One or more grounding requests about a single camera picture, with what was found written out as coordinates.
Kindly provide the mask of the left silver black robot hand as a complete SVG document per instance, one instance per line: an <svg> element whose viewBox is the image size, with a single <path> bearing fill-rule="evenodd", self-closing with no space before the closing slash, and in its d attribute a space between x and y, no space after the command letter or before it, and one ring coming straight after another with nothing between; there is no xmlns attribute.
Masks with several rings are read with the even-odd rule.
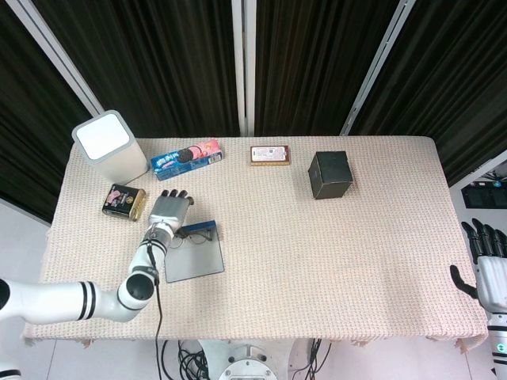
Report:
<svg viewBox="0 0 507 380"><path fill-rule="evenodd" d="M186 190L163 190L155 200L148 217L148 226L155 225L156 228L165 226L175 233L183 226L188 209L193 204L194 200Z"/></svg>

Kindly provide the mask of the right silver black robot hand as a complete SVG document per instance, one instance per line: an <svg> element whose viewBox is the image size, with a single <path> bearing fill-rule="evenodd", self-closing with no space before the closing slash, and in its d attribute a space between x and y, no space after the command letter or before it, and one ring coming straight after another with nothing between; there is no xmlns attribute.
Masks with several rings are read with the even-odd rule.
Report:
<svg viewBox="0 0 507 380"><path fill-rule="evenodd" d="M455 287L478 300L490 314L506 314L506 234L473 218L461 222L475 267L475 285L462 279L455 265L449 267Z"/></svg>

